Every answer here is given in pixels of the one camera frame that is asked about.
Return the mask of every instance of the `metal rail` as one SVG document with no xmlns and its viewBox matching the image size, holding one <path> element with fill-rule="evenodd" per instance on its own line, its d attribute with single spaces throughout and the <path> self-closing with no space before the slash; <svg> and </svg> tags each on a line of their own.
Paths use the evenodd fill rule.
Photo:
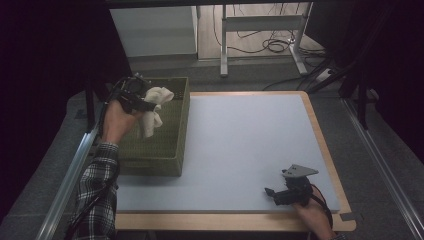
<svg viewBox="0 0 424 240">
<path fill-rule="evenodd" d="M 60 185 L 56 197 L 53 200 L 53 203 L 47 212 L 46 217 L 44 218 L 44 222 L 41 225 L 36 240 L 50 240 L 53 238 L 75 183 L 78 180 L 85 159 L 88 155 L 88 152 L 90 151 L 91 145 L 96 139 L 97 131 L 98 124 L 96 124 L 91 132 L 84 134 L 84 137 L 82 138 L 77 152 L 72 159 L 71 165 L 66 172 L 65 178 Z"/>
<path fill-rule="evenodd" d="M 358 119 L 356 118 L 356 110 L 352 102 L 346 99 L 342 99 L 342 103 L 348 110 L 353 125 L 355 126 L 361 140 L 370 153 L 371 158 L 377 167 L 377 170 L 379 171 L 387 189 L 392 195 L 393 200 L 405 218 L 405 221 L 408 224 L 412 234 L 414 235 L 415 239 L 423 239 L 424 225 L 419 214 L 417 213 L 417 210 L 409 200 L 408 196 L 402 190 L 402 187 L 399 185 L 398 181 L 390 170 L 389 165 L 387 165 L 384 156 L 381 154 L 370 133 L 367 130 L 364 130 L 362 125 L 359 123 Z"/>
</svg>

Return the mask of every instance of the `plaid shirt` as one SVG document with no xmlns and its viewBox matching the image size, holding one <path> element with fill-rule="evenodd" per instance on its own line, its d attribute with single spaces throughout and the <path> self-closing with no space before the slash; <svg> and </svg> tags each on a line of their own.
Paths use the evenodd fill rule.
<svg viewBox="0 0 424 240">
<path fill-rule="evenodd" d="M 118 145 L 100 143 L 94 158 L 81 177 L 77 211 L 70 219 L 72 222 L 82 209 L 111 182 L 106 195 L 83 218 L 73 239 L 114 239 L 116 213 L 116 178 L 119 173 Z"/>
</svg>

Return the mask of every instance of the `black cable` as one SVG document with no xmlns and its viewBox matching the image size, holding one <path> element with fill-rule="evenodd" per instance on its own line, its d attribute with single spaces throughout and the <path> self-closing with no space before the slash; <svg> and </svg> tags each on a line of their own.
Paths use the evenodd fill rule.
<svg viewBox="0 0 424 240">
<path fill-rule="evenodd" d="M 244 16 L 244 12 L 241 10 L 241 4 L 239 4 L 239 11 L 240 11 L 240 12 L 241 12 L 241 14 Z M 236 16 L 236 7 L 235 7 L 235 5 L 234 5 L 234 4 L 233 4 L 233 15 L 234 15 L 234 16 Z M 253 33 L 249 33 L 249 34 L 247 34 L 247 35 L 240 36 L 239 31 L 237 31 L 237 36 L 239 36 L 239 38 L 245 38 L 245 37 L 249 37 L 249 36 L 255 35 L 255 34 L 257 34 L 257 33 L 260 33 L 260 32 L 262 32 L 262 31 L 255 31 L 255 32 L 253 32 Z"/>
<path fill-rule="evenodd" d="M 220 43 L 220 41 L 218 40 L 218 36 L 217 36 L 217 34 L 216 34 L 216 26 L 215 26 L 215 5 L 213 6 L 213 9 L 212 9 L 212 15 L 213 15 L 213 30 L 214 30 L 214 34 L 215 34 L 215 39 L 216 39 L 217 43 L 218 43 L 220 46 L 222 46 L 222 44 L 221 44 L 221 43 Z M 253 34 L 259 33 L 259 32 L 261 32 L 261 31 L 254 32 L 254 33 L 248 34 L 248 35 L 246 35 L 246 36 L 240 36 L 240 35 L 239 35 L 239 37 L 244 38 L 244 37 L 247 37 L 247 36 L 250 36 L 250 35 L 253 35 Z M 273 52 L 273 53 L 281 53 L 281 52 L 284 52 L 284 51 L 288 48 L 288 46 L 290 45 L 290 43 L 289 43 L 289 42 L 287 42 L 287 41 L 284 41 L 284 40 L 274 39 L 273 37 L 274 37 L 274 35 L 275 35 L 275 32 L 276 32 L 276 31 L 273 31 L 273 32 L 271 33 L 271 35 L 270 35 L 269 39 L 264 40 L 264 41 L 262 42 L 262 47 L 263 47 L 263 48 L 262 48 L 262 49 L 260 49 L 260 50 L 257 50 L 257 51 L 245 51 L 245 50 L 242 50 L 242 49 L 239 49 L 239 48 L 235 48 L 235 47 L 228 47 L 228 46 L 227 46 L 227 48 L 228 48 L 228 49 L 233 49 L 233 50 L 236 50 L 236 51 L 240 51 L 240 52 L 243 52 L 243 53 L 249 53 L 249 54 L 259 53 L 259 52 L 265 51 L 265 50 L 267 50 L 267 49 L 268 49 L 270 52 Z M 279 50 L 275 50 L 275 48 L 273 49 L 273 47 L 276 47 L 276 46 L 280 47 L 281 49 L 279 49 Z"/>
<path fill-rule="evenodd" d="M 284 6 L 284 3 L 281 4 L 280 15 L 284 15 L 286 13 L 287 5 L 288 5 L 288 3 L 286 3 L 285 6 Z"/>
<path fill-rule="evenodd" d="M 296 13 L 295 14 L 297 14 L 297 11 L 299 10 L 299 6 L 300 6 L 300 3 L 297 4 L 297 8 L 296 8 Z"/>
<path fill-rule="evenodd" d="M 308 80 L 310 77 L 315 76 L 317 73 L 319 73 L 322 69 L 327 67 L 331 62 L 331 59 L 324 59 L 314 70 L 312 70 L 297 86 L 296 91 L 299 91 L 300 87 L 303 85 L 306 80 Z"/>
<path fill-rule="evenodd" d="M 91 199 L 91 201 L 84 206 L 84 208 L 81 210 L 81 212 L 74 218 L 72 223 L 68 226 L 68 229 L 66 231 L 66 235 L 64 240 L 70 240 L 72 239 L 73 235 L 77 231 L 79 225 L 81 224 L 82 220 L 87 216 L 87 214 L 93 209 L 93 207 L 104 197 L 106 197 L 107 193 L 109 192 L 109 189 L 112 187 L 113 183 L 116 181 L 119 175 L 119 165 L 117 165 L 117 169 L 115 173 L 113 174 L 112 178 L 109 179 L 109 181 L 106 181 L 105 186 Z"/>
<path fill-rule="evenodd" d="M 314 59 L 315 59 L 315 58 L 332 59 L 332 58 L 330 58 L 330 57 L 325 57 L 325 56 L 312 56 L 312 57 L 305 57 L 305 58 L 304 58 L 304 63 L 305 63 L 306 65 L 310 66 L 310 67 L 313 67 L 313 68 L 318 67 L 318 66 L 319 66 L 319 64 L 318 64 L 318 65 L 313 65 L 312 63 L 308 62 L 308 59 L 310 59 L 310 58 L 314 58 Z"/>
<path fill-rule="evenodd" d="M 301 77 L 300 78 L 290 78 L 290 79 L 284 79 L 284 80 L 281 80 L 281 81 L 278 81 L 278 82 L 275 82 L 275 83 L 271 83 L 271 84 L 267 85 L 266 87 L 264 87 L 262 89 L 262 91 L 266 91 L 267 88 L 272 87 L 274 85 L 278 85 L 278 84 L 290 82 L 290 81 L 295 81 L 295 80 L 299 80 L 299 79 L 302 79 L 302 78 Z"/>
<path fill-rule="evenodd" d="M 305 52 L 325 52 L 325 48 L 323 49 L 305 49 L 302 47 L 299 47 L 300 50 L 303 50 Z"/>
</svg>

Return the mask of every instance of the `metal stand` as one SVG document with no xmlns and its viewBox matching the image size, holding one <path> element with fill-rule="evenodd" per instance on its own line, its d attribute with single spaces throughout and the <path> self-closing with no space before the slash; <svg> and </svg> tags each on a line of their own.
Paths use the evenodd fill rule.
<svg viewBox="0 0 424 240">
<path fill-rule="evenodd" d="M 302 15 L 227 17 L 226 5 L 222 5 L 221 77 L 228 76 L 227 32 L 298 30 L 290 52 L 301 75 L 306 75 L 305 65 L 299 54 L 299 45 L 305 32 L 312 3 L 308 3 Z"/>
</svg>

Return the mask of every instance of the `hand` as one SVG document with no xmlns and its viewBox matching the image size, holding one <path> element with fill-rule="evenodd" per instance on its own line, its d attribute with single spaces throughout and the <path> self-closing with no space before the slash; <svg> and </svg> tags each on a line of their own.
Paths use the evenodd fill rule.
<svg viewBox="0 0 424 240">
<path fill-rule="evenodd" d="M 312 189 L 313 194 L 324 201 L 324 198 L 318 189 L 313 185 Z M 302 219 L 305 225 L 314 232 L 319 239 L 327 240 L 336 237 L 336 233 L 331 229 L 324 209 L 318 202 L 311 198 L 309 199 L 308 205 L 305 207 L 302 207 L 299 203 L 294 203 L 292 206 L 296 209 L 300 219 Z"/>
<path fill-rule="evenodd" d="M 118 144 L 142 116 L 142 112 L 127 114 L 117 100 L 110 101 L 104 119 L 102 141 Z"/>
</svg>

